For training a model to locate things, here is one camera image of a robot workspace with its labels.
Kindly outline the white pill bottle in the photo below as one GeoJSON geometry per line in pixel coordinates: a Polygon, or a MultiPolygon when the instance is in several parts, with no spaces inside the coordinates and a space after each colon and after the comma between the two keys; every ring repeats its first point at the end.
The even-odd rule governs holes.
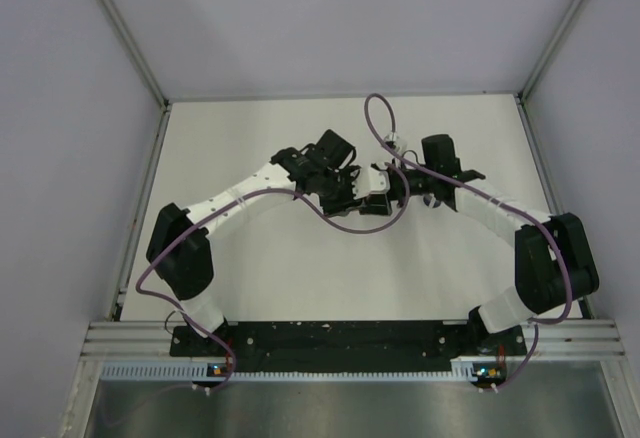
{"type": "Polygon", "coordinates": [[[442,205],[442,202],[438,199],[436,199],[433,196],[425,196],[423,198],[423,203],[429,208],[429,209],[437,209],[442,205]]]}

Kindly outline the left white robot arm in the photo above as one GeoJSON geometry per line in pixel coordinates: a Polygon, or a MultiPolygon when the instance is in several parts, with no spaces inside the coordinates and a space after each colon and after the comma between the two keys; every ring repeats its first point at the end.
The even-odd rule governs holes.
{"type": "Polygon", "coordinates": [[[386,191],[378,169],[351,163],[354,146],[334,131],[315,144],[276,152],[235,186],[196,204],[175,203],[158,213],[146,258],[170,288],[178,308],[197,323],[192,342],[205,354],[226,345],[224,315],[213,292],[213,242],[250,219],[297,196],[316,196],[324,214],[344,215],[370,195],[386,191]]]}

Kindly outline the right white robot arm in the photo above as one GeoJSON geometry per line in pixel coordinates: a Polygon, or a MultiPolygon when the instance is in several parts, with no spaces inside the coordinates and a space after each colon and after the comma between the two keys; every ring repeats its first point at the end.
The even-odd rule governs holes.
{"type": "Polygon", "coordinates": [[[362,214],[388,215],[391,204],[423,196],[485,226],[514,250],[514,282],[468,314],[467,342],[487,354],[503,332],[556,307],[594,293],[599,277],[581,220],[525,208],[501,194],[475,170],[463,170],[446,134],[421,142],[419,168],[372,164],[351,172],[352,194],[362,214]]]}

